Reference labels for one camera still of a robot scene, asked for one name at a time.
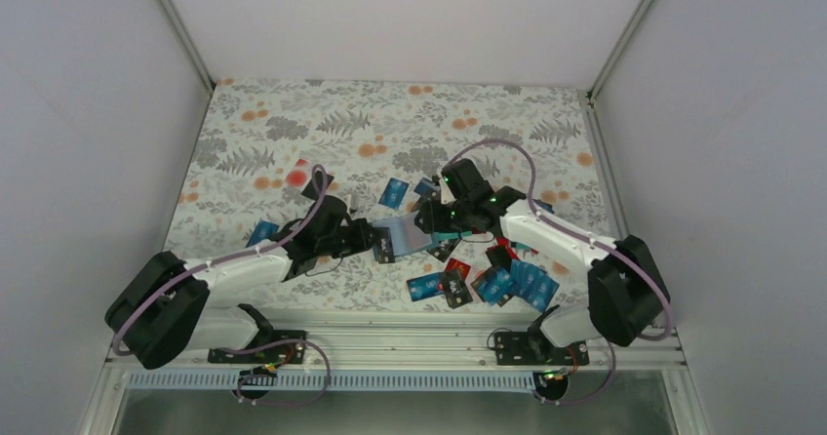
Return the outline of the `teal leather card holder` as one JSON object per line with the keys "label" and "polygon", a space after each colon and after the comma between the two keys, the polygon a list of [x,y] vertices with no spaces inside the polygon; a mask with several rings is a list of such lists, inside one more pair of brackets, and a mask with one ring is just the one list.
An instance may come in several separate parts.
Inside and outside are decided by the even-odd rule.
{"label": "teal leather card holder", "polygon": [[372,227],[375,229],[376,241],[380,235],[387,235],[392,239],[394,254],[397,257],[409,256],[426,251],[437,243],[431,239],[431,234],[425,233],[416,225],[417,213],[410,213],[401,217],[387,217],[375,220]]}

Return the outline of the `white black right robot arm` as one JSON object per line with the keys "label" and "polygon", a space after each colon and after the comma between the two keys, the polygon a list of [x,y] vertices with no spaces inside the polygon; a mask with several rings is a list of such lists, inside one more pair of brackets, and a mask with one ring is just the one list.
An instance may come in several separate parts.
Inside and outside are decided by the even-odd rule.
{"label": "white black right robot arm", "polygon": [[414,223],[425,233],[476,230],[538,251],[585,281],[587,301],[542,309],[528,349],[551,364],[577,341],[603,338],[628,346],[666,312],[670,297],[648,245],[634,235],[600,236],[552,215],[511,186],[493,189],[475,164],[460,159],[442,171],[442,194],[426,199]]}

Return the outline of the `blue card under left arm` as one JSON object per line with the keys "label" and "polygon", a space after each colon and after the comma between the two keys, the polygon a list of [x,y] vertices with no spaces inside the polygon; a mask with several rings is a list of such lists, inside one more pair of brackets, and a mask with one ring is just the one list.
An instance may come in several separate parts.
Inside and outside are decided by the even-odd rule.
{"label": "blue card under left arm", "polygon": [[278,229],[278,224],[261,219],[250,234],[246,246],[251,247],[269,239]]}

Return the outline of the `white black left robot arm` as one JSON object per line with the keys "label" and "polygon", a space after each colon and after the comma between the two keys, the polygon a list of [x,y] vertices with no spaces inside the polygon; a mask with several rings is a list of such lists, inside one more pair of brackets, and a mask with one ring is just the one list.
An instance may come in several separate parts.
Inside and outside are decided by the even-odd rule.
{"label": "white black left robot arm", "polygon": [[311,271],[320,257],[370,250],[376,229],[350,215],[346,203],[321,196],[305,217],[247,248],[212,259],[181,259],[170,251],[150,258],[113,301],[104,322],[110,347],[147,370],[190,350],[219,350],[249,362],[263,359],[275,338],[272,324],[243,293]]}

